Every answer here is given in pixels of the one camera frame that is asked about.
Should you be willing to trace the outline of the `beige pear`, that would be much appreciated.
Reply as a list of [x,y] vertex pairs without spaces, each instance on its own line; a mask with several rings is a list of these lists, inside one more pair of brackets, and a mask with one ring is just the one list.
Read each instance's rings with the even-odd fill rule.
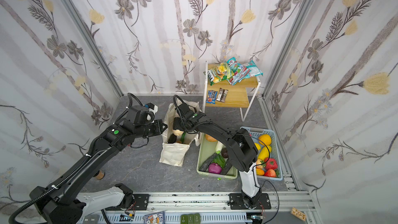
[[181,130],[173,130],[173,134],[174,134],[175,136],[182,136],[183,133],[184,133],[184,131],[181,131]]

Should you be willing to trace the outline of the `dark purple eggplant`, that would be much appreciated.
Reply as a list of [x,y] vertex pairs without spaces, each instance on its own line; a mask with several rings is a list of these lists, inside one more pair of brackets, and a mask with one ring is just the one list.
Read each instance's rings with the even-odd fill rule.
[[177,141],[177,136],[175,134],[171,134],[167,143],[174,144],[174,143],[176,143],[176,141]]

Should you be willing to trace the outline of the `cream canvas grocery bag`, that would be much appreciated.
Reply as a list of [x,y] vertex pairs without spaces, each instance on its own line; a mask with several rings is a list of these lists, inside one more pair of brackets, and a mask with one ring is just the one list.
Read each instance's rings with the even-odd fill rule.
[[168,144],[169,137],[173,134],[173,122],[174,118],[177,117],[175,106],[171,103],[164,117],[163,123],[168,125],[167,130],[162,133],[162,151],[159,162],[175,167],[182,167],[184,157],[190,148],[190,145],[194,143],[196,146],[201,144],[199,134],[186,134],[184,144],[181,143],[181,136],[177,137],[177,141],[174,144]]

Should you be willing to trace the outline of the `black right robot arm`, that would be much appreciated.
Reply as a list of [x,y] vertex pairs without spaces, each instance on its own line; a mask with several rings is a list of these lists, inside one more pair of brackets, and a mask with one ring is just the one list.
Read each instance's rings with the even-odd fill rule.
[[243,128],[235,133],[225,130],[205,113],[190,109],[178,95],[173,96],[173,103],[179,116],[177,129],[188,133],[200,132],[220,141],[227,149],[230,163],[240,173],[243,196],[258,200],[262,194],[255,172],[259,151],[248,131]]

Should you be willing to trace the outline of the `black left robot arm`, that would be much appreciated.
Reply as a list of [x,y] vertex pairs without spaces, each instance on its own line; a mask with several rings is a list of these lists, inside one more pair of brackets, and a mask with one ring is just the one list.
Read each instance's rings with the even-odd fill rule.
[[134,203],[133,192],[124,184],[87,195],[81,190],[114,156],[135,139],[161,135],[167,125],[155,119],[157,106],[152,103],[127,107],[117,121],[95,138],[87,153],[65,174],[47,187],[36,187],[31,201],[11,214],[9,223],[30,206],[35,206],[48,224],[75,224],[85,215],[108,207],[128,208]]

